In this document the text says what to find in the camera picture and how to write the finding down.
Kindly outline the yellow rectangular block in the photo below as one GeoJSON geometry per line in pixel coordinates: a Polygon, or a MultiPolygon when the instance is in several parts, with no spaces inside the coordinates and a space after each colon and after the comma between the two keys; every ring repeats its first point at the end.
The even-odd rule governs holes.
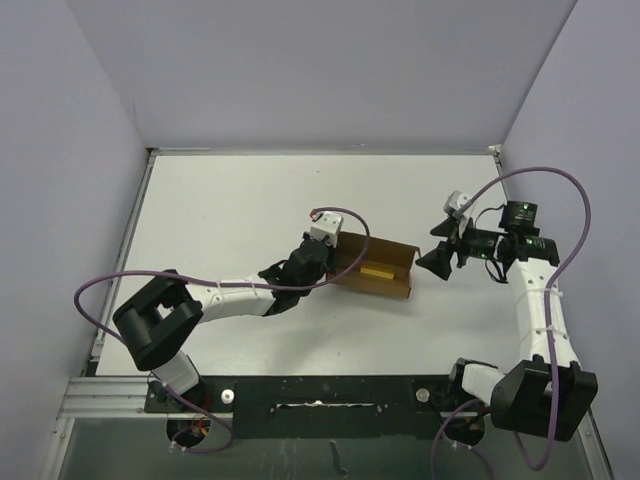
{"type": "Polygon", "coordinates": [[[386,280],[393,280],[395,278],[395,273],[393,270],[361,267],[360,273],[362,275],[368,275],[371,277],[382,278],[386,280]]]}

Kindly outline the brown cardboard box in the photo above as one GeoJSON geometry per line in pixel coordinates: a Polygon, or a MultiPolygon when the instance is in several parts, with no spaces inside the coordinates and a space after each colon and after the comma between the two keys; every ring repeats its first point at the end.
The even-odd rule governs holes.
{"type": "Polygon", "coordinates": [[[333,274],[327,279],[352,290],[395,299],[408,299],[411,269],[420,249],[413,245],[371,237],[364,257],[345,276],[336,277],[349,267],[362,251],[365,235],[341,232],[335,252],[333,274]]]}

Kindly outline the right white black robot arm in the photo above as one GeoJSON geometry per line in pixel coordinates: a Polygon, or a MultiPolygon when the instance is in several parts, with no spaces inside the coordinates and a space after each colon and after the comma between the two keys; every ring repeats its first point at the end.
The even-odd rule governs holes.
{"type": "Polygon", "coordinates": [[[460,191],[447,198],[447,218],[431,231],[440,241],[416,263],[443,280],[471,258],[496,266],[499,282],[515,298],[519,361],[503,373],[485,362],[458,359],[444,385],[446,400],[464,409],[479,399],[499,429],[545,437],[553,426],[555,440],[567,442],[598,383],[582,369],[570,343],[554,277],[560,265],[556,243],[540,236],[535,204],[507,202],[498,230],[490,231],[475,226],[468,199],[460,191]]]}

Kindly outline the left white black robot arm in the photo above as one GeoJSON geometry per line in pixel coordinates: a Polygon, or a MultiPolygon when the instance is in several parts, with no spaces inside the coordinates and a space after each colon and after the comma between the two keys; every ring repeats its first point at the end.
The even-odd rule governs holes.
{"type": "Polygon", "coordinates": [[[115,312],[113,321],[136,368],[168,386],[169,401],[182,411],[203,398],[202,380],[181,350],[200,323],[281,314],[310,293],[309,286],[334,270],[338,236],[309,233],[288,259],[245,279],[247,287],[189,284],[154,277],[115,312]]]}

